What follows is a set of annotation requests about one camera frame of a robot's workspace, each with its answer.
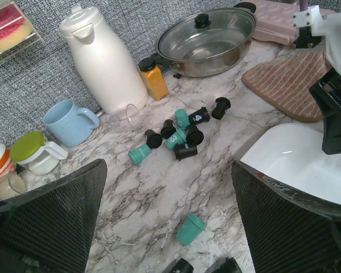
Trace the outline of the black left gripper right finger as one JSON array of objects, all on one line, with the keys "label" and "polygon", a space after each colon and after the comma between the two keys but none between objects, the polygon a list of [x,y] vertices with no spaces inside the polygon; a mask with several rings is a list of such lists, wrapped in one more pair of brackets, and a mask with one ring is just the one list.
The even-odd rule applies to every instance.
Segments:
[{"label": "black left gripper right finger", "polygon": [[341,272],[341,205],[240,160],[231,177],[256,272]]}]

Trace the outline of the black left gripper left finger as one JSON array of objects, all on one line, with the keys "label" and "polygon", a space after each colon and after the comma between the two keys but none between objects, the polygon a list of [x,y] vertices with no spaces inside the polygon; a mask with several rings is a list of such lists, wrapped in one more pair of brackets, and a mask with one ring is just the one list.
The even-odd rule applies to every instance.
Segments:
[{"label": "black left gripper left finger", "polygon": [[0,201],[0,272],[84,272],[106,178],[96,159]]}]

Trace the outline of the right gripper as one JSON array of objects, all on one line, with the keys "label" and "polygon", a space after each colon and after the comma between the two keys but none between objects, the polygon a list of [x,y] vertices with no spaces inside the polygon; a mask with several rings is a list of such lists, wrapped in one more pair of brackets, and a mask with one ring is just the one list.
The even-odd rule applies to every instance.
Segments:
[{"label": "right gripper", "polygon": [[331,65],[309,92],[323,114],[323,152],[341,154],[341,13],[322,15],[317,5],[301,5],[293,26],[295,47],[323,51]]}]

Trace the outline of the white storage basket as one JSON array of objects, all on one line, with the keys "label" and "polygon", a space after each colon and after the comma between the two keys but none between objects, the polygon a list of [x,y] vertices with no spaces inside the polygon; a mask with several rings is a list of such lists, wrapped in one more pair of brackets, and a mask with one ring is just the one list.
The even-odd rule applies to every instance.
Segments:
[{"label": "white storage basket", "polygon": [[301,123],[269,129],[241,161],[291,187],[341,205],[341,154],[322,151],[323,134]]}]

